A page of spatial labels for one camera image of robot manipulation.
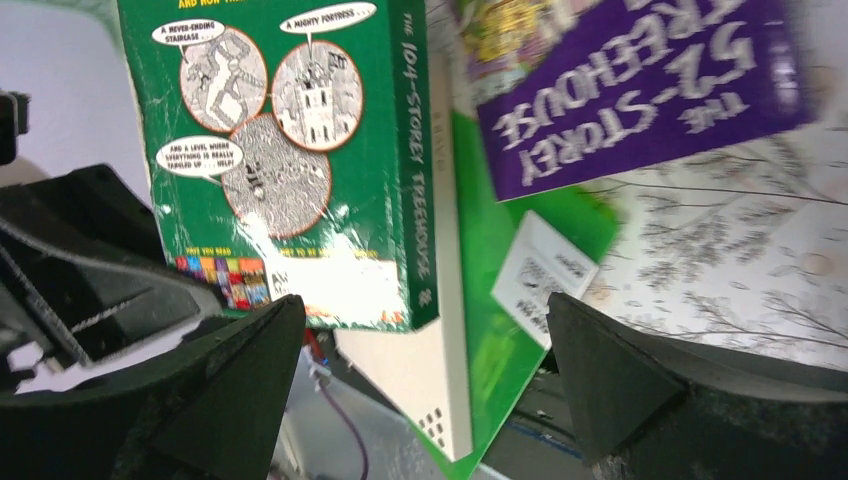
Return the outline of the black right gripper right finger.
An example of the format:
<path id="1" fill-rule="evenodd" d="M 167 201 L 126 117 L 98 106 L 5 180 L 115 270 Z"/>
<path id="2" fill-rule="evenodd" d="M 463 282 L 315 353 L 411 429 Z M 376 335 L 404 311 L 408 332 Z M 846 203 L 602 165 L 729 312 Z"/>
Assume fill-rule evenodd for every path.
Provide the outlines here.
<path id="1" fill-rule="evenodd" d="M 642 333 L 565 293 L 552 350 L 599 479 L 843 479 L 847 376 Z"/>

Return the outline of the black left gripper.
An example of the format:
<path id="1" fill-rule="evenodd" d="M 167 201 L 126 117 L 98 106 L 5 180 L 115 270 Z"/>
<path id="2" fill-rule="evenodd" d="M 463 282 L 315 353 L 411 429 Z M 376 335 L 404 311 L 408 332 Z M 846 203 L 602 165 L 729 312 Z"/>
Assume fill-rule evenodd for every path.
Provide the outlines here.
<path id="1" fill-rule="evenodd" d="M 66 391 L 175 349 L 223 312 L 164 260 L 106 164 L 1 190 L 1 391 Z"/>

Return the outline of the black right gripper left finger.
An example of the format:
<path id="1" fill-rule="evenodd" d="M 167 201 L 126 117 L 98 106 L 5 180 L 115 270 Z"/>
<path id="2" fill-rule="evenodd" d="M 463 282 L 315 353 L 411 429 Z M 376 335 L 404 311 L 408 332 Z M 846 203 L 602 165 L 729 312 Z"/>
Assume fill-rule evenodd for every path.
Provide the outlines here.
<path id="1" fill-rule="evenodd" d="M 5 479 L 263 479 L 305 329 L 289 295 L 64 392 L 1 399 Z"/>

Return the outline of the green 104-storey treehouse book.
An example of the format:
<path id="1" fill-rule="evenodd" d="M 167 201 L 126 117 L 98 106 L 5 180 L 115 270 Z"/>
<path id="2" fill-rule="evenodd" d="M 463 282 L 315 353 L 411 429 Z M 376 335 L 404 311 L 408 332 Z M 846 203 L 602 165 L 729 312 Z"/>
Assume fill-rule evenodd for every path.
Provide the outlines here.
<path id="1" fill-rule="evenodd" d="M 231 312 L 439 315 L 421 1 L 117 5 L 166 260 Z"/>

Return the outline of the purple 52-storey treehouse book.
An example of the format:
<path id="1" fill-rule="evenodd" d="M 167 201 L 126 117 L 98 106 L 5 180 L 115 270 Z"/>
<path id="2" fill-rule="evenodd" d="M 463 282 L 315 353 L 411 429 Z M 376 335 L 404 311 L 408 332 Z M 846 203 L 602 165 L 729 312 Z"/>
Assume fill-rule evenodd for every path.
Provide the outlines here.
<path id="1" fill-rule="evenodd" d="M 454 1 L 451 9 L 500 201 L 812 118 L 784 1 Z"/>

